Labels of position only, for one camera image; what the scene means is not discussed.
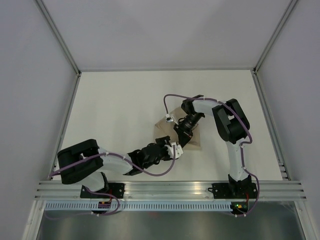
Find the beige cloth napkin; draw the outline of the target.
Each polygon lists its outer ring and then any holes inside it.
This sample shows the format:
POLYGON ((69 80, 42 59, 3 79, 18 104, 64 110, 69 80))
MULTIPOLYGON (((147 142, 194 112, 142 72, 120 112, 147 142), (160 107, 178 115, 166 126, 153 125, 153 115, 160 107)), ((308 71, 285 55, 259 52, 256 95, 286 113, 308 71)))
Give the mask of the beige cloth napkin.
MULTIPOLYGON (((184 118, 187 114, 181 109, 181 107, 175 108, 173 111, 170 112, 171 115, 178 121, 180 118, 184 118)), ((162 138, 169 136, 170 142, 179 142, 178 134, 174 130, 174 122, 166 122, 165 118, 163 117, 159 120, 153 129, 153 137, 155 139, 162 138)), ((201 135, 200 135, 200 128, 198 126, 192 131, 193 137, 191 140, 183 147, 184 150, 201 150, 201 135)))

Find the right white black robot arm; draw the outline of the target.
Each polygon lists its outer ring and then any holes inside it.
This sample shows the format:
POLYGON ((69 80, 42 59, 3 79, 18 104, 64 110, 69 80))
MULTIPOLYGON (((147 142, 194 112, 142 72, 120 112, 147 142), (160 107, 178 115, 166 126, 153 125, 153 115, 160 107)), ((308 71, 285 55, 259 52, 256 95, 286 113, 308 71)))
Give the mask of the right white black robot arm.
POLYGON ((243 150, 245 139, 249 137, 250 123, 239 102, 234 98, 219 102, 196 95, 183 100, 181 109, 186 116, 179 119, 173 127, 181 147, 192 139, 193 130, 201 118, 213 117, 217 132, 228 150, 228 192, 234 198, 244 197, 252 183, 252 177, 245 170, 243 150))

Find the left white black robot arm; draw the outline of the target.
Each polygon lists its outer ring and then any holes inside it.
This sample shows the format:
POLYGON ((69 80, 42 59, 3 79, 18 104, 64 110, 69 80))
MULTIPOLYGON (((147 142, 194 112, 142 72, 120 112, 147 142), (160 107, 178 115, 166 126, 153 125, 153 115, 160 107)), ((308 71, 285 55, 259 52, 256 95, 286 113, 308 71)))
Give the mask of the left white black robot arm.
POLYGON ((98 198, 104 198, 110 192, 106 171, 123 176, 135 176, 140 173, 152 177, 167 174, 178 158, 177 144, 170 143, 170 137, 158 138, 142 149, 136 149, 125 155, 110 152, 100 147, 95 139, 85 140, 67 147, 57 154, 59 170, 52 176, 61 176, 64 185, 81 184, 88 192, 98 198), (163 173, 151 173, 149 167, 161 161, 171 161, 171 166, 163 173))

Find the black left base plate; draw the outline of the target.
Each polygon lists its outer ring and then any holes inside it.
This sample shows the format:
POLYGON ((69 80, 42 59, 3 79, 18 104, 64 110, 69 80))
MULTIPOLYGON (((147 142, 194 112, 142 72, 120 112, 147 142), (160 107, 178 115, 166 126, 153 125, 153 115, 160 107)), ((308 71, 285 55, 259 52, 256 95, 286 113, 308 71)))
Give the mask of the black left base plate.
MULTIPOLYGON (((109 183, 109 190, 106 192, 109 195, 113 195, 118 199, 122 199, 125 193, 124 183, 109 183)), ((81 199, 110 199, 109 195, 100 195, 97 193, 90 193, 84 185, 81 186, 80 198, 81 199)))

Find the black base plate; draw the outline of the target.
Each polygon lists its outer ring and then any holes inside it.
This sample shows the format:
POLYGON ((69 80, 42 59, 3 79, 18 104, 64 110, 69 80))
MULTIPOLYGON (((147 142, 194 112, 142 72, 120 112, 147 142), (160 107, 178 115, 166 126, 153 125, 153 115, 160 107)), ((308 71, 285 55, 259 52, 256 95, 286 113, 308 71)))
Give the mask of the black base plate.
MULTIPOLYGON (((118 199, 122 199, 125 193, 124 183, 109 183, 109 190, 106 192, 109 195, 113 195, 118 199)), ((100 195, 97 193, 90 193, 84 185, 81 186, 80 198, 81 199, 110 199, 109 195, 100 195)))
POLYGON ((213 194, 214 199, 255 199, 258 189, 255 183, 240 188, 231 188, 228 183, 213 183, 207 190, 213 194))

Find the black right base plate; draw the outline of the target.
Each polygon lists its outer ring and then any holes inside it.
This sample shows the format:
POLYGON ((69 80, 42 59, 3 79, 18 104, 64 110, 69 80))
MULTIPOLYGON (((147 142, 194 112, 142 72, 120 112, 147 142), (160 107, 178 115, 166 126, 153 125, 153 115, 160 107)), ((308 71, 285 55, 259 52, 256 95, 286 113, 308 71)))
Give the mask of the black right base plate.
POLYGON ((255 199, 258 189, 255 183, 240 188, 231 188, 228 183, 213 183, 207 190, 213 194, 214 199, 255 199))

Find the right aluminium side rail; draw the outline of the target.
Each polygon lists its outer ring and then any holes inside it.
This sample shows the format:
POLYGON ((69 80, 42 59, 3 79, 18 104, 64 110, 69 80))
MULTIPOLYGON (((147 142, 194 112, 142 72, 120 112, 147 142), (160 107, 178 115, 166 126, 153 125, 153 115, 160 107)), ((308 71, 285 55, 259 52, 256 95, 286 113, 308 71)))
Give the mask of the right aluminium side rail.
POLYGON ((282 150, 280 139, 276 130, 276 125, 272 116, 271 109, 268 105, 267 97, 265 95, 262 82, 259 79, 258 72, 256 71, 255 68, 253 68, 250 72, 251 72, 253 83, 260 101, 260 105, 265 118, 268 133, 270 135, 271 143, 276 155, 276 159, 278 161, 282 179, 284 181, 291 181, 292 179, 286 165, 285 155, 282 150))

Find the aluminium side rail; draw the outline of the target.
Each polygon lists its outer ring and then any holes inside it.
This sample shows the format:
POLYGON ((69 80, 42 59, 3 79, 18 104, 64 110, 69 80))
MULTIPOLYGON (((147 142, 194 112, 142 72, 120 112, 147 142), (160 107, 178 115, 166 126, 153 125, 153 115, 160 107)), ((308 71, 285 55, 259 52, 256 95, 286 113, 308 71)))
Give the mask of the aluminium side rail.
POLYGON ((272 116, 271 109, 268 105, 267 97, 265 95, 262 82, 259 79, 258 72, 256 71, 255 68, 253 68, 250 72, 251 72, 253 83, 260 101, 260 105, 265 118, 268 133, 270 135, 271 143, 276 155, 276 159, 278 161, 282 179, 284 181, 291 181, 292 179, 286 165, 285 155, 282 150, 280 139, 276 130, 276 125, 272 116))
POLYGON ((63 140, 64 140, 64 135, 67 129, 67 125, 69 122, 69 118, 70 118, 70 114, 72 111, 72 107, 73 107, 73 103, 77 94, 77 90, 78 90, 78 86, 80 83, 80 79, 81 79, 81 75, 82 72, 80 71, 78 74, 76 74, 75 79, 74 79, 74 83, 72 84, 72 88, 71 88, 71 92, 68 96, 67 102, 66 102, 66 108, 65 108, 65 112, 63 114, 63 118, 62 118, 62 124, 58 133, 58 137, 57 137, 57 141, 53 150, 53 154, 52 157, 50 159, 50 164, 49 164, 49 169, 47 171, 47 177, 45 179, 51 179, 49 177, 49 175, 54 171, 55 166, 56 166, 56 162, 57 162, 57 154, 59 152, 59 150, 61 149, 63 140))

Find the left aluminium side rail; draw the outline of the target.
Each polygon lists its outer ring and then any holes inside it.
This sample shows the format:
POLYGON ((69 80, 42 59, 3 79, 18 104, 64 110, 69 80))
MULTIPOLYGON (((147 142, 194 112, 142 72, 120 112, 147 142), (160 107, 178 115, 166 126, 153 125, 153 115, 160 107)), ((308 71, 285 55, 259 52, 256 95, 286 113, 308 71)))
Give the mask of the left aluminium side rail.
POLYGON ((75 79, 74 79, 74 83, 72 84, 72 88, 71 88, 71 92, 68 96, 67 102, 66 102, 66 108, 65 108, 65 112, 63 114, 63 118, 62 118, 62 124, 58 133, 58 137, 57 137, 57 141, 53 150, 53 154, 52 157, 50 159, 50 164, 49 164, 49 169, 47 171, 47 177, 45 179, 51 179, 49 177, 49 175, 54 171, 55 166, 56 166, 56 162, 57 162, 57 154, 59 152, 59 150, 61 149, 63 140, 64 140, 64 135, 67 129, 67 125, 69 122, 69 118, 70 118, 70 114, 72 111, 72 107, 73 107, 73 103, 77 94, 77 90, 78 90, 78 86, 80 83, 80 79, 81 79, 81 75, 82 72, 80 71, 78 74, 76 74, 75 79))

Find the aluminium front mounting rail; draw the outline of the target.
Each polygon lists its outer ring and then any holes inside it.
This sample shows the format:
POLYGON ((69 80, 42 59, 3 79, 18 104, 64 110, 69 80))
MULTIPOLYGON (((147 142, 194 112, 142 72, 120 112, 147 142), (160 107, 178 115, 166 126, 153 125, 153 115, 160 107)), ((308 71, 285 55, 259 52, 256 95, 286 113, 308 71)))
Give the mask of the aluminium front mounting rail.
MULTIPOLYGON (((155 200, 212 200, 208 191, 210 181, 125 181, 123 198, 129 201, 155 200)), ((60 181, 40 181, 34 200, 80 200, 82 186, 64 185, 60 181)), ((306 201, 307 196, 299 181, 260 181, 260 201, 306 201)))

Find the right aluminium frame post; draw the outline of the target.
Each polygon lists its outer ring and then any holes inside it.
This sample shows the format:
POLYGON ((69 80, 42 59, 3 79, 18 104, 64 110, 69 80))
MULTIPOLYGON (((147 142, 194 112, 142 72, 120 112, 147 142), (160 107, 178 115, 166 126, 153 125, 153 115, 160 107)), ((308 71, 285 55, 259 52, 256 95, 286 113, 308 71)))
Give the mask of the right aluminium frame post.
POLYGON ((272 32, 271 37, 269 38, 266 46, 264 47, 258 61, 256 62, 255 66, 252 68, 251 73, 256 75, 260 68, 262 67, 263 63, 265 62, 268 54, 272 50, 273 46, 275 45, 277 39, 281 35, 282 31, 284 30, 287 22, 289 21, 291 15, 295 11, 297 5, 299 4, 299 0, 290 0, 287 7, 285 8, 284 13, 282 14, 280 20, 278 21, 274 31, 272 32))

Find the aluminium frame post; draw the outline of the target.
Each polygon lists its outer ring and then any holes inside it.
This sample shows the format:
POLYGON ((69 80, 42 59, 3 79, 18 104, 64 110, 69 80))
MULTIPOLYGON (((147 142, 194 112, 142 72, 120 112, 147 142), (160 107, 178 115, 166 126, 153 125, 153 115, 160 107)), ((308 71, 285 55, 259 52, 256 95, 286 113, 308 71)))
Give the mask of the aluminium frame post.
POLYGON ((61 48, 64 56, 66 57, 69 65, 75 72, 77 76, 81 74, 81 70, 79 69, 78 65, 76 64, 76 61, 68 48, 63 36, 61 35, 49 9, 47 8, 45 2, 43 0, 34 0, 34 3, 36 4, 37 8, 39 9, 43 19, 45 20, 46 24, 48 25, 50 31, 52 32, 54 38, 56 39, 59 47, 61 48))
POLYGON ((256 62, 255 66, 252 68, 251 73, 256 75, 260 68, 262 67, 263 63, 265 62, 268 54, 272 50, 273 46, 275 45, 277 39, 281 35, 282 31, 284 30, 287 22, 289 21, 291 15, 295 11, 297 5, 299 4, 299 0, 290 0, 287 7, 285 8, 284 13, 282 14, 280 20, 278 21, 274 31, 272 32, 271 37, 269 38, 266 46, 264 47, 258 61, 256 62))

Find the left aluminium frame post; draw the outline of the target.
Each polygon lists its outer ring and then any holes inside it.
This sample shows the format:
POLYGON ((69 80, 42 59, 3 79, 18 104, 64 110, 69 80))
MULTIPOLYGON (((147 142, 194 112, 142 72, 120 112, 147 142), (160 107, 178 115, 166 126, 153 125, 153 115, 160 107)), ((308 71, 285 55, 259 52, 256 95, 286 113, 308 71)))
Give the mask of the left aluminium frame post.
POLYGON ((81 70, 79 69, 78 65, 76 64, 76 61, 68 48, 63 36, 61 35, 49 9, 47 8, 45 2, 43 0, 34 0, 34 3, 36 4, 37 8, 39 9, 43 19, 45 20, 46 24, 48 25, 50 31, 52 32, 54 38, 56 39, 59 47, 61 48, 64 56, 66 57, 69 65, 75 72, 77 76, 81 74, 81 70))

